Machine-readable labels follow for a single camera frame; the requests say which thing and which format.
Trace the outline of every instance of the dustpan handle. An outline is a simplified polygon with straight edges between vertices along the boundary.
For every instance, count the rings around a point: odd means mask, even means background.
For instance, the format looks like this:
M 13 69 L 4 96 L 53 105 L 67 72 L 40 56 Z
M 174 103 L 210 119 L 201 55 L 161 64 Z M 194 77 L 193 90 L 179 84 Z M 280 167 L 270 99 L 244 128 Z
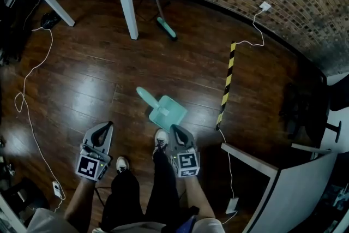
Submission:
M 137 93 L 139 96 L 151 107 L 154 109 L 158 109 L 160 107 L 159 102 L 149 93 L 147 92 L 144 88 L 142 87 L 137 87 Z

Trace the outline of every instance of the teal dustpan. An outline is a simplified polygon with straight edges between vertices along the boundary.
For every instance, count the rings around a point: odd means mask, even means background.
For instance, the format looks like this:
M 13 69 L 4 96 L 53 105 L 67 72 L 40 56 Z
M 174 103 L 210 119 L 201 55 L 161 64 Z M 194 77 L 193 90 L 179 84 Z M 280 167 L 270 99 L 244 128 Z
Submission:
M 179 125 L 188 112 L 186 108 L 166 95 L 161 97 L 158 102 L 142 87 L 137 87 L 137 93 L 149 106 L 154 108 L 149 115 L 149 119 L 167 132 L 170 132 L 171 125 Z

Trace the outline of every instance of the gray t-shirt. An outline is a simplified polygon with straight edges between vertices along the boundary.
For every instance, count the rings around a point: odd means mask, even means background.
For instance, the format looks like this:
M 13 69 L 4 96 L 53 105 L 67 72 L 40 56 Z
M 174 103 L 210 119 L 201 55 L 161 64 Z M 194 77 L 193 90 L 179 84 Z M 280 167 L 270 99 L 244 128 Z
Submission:
M 164 224 L 156 222 L 138 222 L 118 226 L 112 233 L 159 233 Z M 27 233 L 79 233 L 63 217 L 46 209 L 37 209 L 30 222 Z M 221 222 L 215 218 L 204 218 L 195 223 L 192 233 L 224 233 Z M 103 233 L 101 228 L 93 233 Z

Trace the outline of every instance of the shirt sleeve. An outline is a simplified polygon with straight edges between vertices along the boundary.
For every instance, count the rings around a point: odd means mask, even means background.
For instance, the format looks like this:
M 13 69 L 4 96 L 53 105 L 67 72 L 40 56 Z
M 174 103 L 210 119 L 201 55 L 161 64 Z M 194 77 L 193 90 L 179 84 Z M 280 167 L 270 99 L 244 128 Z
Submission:
M 39 208 L 36 210 L 27 233 L 79 233 L 63 217 L 49 210 Z
M 221 222 L 215 218 L 200 219 L 194 224 L 192 233 L 225 233 Z

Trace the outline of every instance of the person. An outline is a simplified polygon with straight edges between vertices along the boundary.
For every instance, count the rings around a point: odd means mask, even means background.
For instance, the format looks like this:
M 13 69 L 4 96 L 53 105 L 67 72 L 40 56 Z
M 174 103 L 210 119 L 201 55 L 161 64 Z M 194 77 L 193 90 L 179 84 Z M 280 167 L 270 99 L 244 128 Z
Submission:
M 112 181 L 111 194 L 103 210 L 100 228 L 94 233 L 126 232 L 155 233 L 171 223 L 180 212 L 176 177 L 165 154 L 169 143 L 167 132 L 160 129 L 155 135 L 153 161 L 155 164 L 154 186 L 143 214 L 140 205 L 140 186 L 130 171 L 129 162 L 119 157 L 116 162 L 118 175 Z M 196 176 L 185 177 L 188 206 L 199 209 L 192 233 L 224 233 Z M 28 233 L 86 233 L 92 212 L 95 182 L 82 178 L 64 217 L 46 209 L 37 209 L 31 220 Z

